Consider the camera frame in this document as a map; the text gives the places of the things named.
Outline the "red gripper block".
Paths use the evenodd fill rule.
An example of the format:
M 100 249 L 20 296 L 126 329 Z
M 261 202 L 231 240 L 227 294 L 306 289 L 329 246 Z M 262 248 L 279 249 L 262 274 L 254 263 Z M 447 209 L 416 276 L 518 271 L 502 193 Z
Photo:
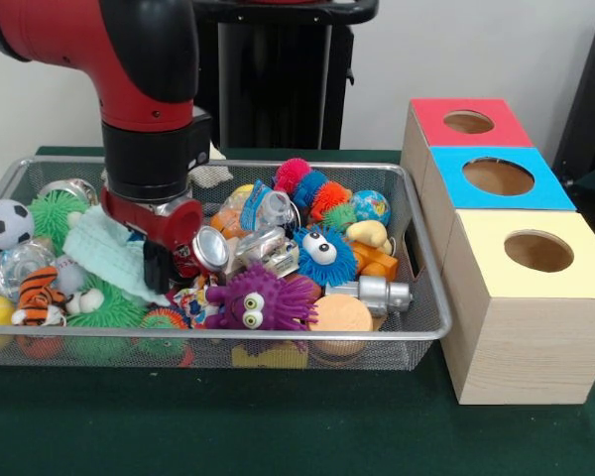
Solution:
M 165 295 L 171 288 L 172 257 L 188 259 L 192 241 L 203 223 L 201 203 L 181 195 L 170 202 L 149 204 L 131 201 L 101 189 L 104 212 L 126 228 L 142 234 L 144 282 L 148 289 Z

